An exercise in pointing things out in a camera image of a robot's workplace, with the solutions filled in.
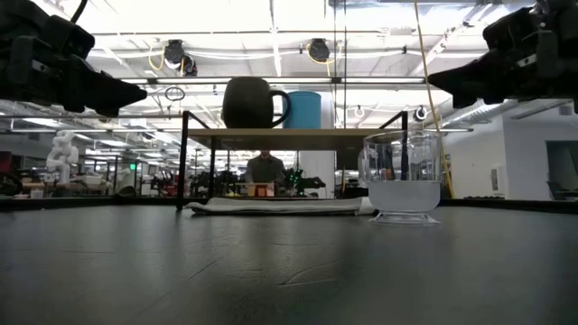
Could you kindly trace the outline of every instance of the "water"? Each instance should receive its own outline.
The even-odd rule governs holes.
[[[440,202],[438,181],[371,181],[369,200],[380,211],[427,212]]]

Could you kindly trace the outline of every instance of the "ceiling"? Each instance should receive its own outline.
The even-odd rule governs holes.
[[[67,19],[79,5],[79,0],[33,1],[48,14]],[[483,28],[530,4],[420,1],[419,19],[429,72],[459,67],[479,57],[487,50],[481,36]],[[466,21],[470,27],[464,27]],[[336,6],[331,0],[89,0],[78,24],[96,37],[89,63],[117,78],[179,77],[179,71],[166,65],[156,69],[163,62],[160,54],[170,39],[183,40],[185,50],[196,60],[199,77],[424,75],[415,10],[413,3],[405,0],[340,0]],[[305,48],[312,38],[326,39],[335,60],[329,68],[308,57]],[[276,86],[287,91],[307,88]],[[147,88],[159,96],[125,107],[121,114],[158,116],[168,114],[171,106],[173,114],[191,110],[210,127],[223,127],[219,111],[224,85],[181,87],[187,93],[181,102],[168,101],[162,88]],[[329,85],[316,90],[331,91]],[[437,89],[432,95],[435,106],[451,97]],[[400,110],[430,106],[425,88],[420,87],[348,88],[347,102],[343,89],[338,89],[334,98],[337,127],[344,127],[345,119],[347,127],[377,127]],[[59,107],[18,109],[30,115],[62,113]],[[0,104],[0,110],[14,113],[6,105]],[[280,102],[275,110],[281,112]],[[94,128],[119,125],[116,120],[108,125],[97,119],[82,123]],[[180,128],[181,120],[150,117],[145,125]]]

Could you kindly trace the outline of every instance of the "mug handle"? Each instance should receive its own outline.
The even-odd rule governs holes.
[[[285,110],[283,115],[278,120],[274,121],[273,124],[271,124],[272,128],[283,123],[283,121],[285,121],[285,119],[287,119],[287,117],[289,116],[289,113],[291,112],[291,99],[289,98],[289,95],[287,95],[287,93],[285,93],[284,91],[281,91],[281,90],[270,90],[269,91],[269,96],[273,97],[276,95],[279,95],[279,96],[282,96],[283,98],[285,98],[285,101],[287,102],[287,109]]]

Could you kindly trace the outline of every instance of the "chair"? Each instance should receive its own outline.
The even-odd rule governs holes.
[[[552,199],[566,200],[566,197],[562,192],[568,190],[563,189],[557,181],[547,181],[546,184],[548,184],[548,188],[550,189],[550,196],[552,196]]]

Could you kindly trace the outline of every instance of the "white robot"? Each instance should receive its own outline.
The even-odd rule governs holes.
[[[71,131],[59,131],[52,139],[52,151],[46,158],[46,167],[49,172],[59,171],[59,184],[70,181],[70,164],[79,161],[79,149],[72,145],[75,134]]]

